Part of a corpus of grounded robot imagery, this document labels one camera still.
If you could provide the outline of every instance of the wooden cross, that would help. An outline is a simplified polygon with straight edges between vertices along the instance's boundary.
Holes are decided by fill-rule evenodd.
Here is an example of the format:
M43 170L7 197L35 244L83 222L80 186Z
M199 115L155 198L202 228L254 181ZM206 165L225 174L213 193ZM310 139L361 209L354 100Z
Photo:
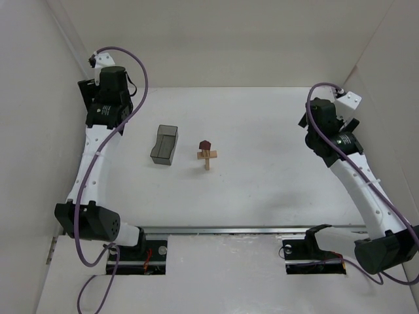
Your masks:
M210 170L210 158L217 157L217 151L211 151L211 143L209 141L202 141L199 143L200 152L197 152L198 159L205 159L205 170Z

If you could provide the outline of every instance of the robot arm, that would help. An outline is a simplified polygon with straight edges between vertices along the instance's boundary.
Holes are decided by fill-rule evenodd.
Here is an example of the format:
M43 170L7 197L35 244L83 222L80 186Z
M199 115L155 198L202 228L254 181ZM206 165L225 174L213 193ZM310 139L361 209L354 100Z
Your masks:
M82 178L99 146L133 110L125 68L115 66L108 53L99 54L90 61L95 68L95 79L79 82L88 112L84 152L67 201L56 204L54 212L64 231L71 237L74 237L75 202ZM143 230L121 221L118 213L107 209L107 176L122 136L123 129L106 143L92 168L82 194L79 232L81 239L114 242L142 249L145 242Z
M417 249L405 225L369 187L373 184L386 196L367 163L362 146L352 134L359 124L353 114L360 102L358 95L349 92L334 103L315 98L311 101L311 110L319 129L363 170L370 180L368 184L319 137L306 116L299 125L308 126L307 146L323 158L326 166L345 186L365 221L369 238L323 225L307 232L306 242L311 246L308 250L317 257L319 252L328 251L351 256L365 271L376 274L412 259ZM419 226L414 227L414 231L419 233Z

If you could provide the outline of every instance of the gray open container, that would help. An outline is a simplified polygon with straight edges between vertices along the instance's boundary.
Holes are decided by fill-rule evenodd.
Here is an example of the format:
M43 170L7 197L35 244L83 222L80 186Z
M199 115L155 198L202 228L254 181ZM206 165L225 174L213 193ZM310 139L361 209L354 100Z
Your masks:
M177 126L159 125L157 131L156 145L151 150L150 157L155 164L172 164L177 143Z

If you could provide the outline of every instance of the white wall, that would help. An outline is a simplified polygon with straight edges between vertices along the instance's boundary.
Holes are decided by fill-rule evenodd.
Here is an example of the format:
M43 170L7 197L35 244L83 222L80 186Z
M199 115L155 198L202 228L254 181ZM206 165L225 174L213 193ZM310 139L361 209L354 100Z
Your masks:
M82 75L42 0L0 1L0 43L0 304L27 314L81 157Z
M395 0L346 83L364 97L358 134L371 166L413 224L419 223L418 12L417 0ZM411 279L419 272L418 261L405 267ZM419 287L413 291L418 303Z
M342 84L393 2L55 1L87 51L112 44L135 52L154 87ZM142 81L134 62L115 59Z

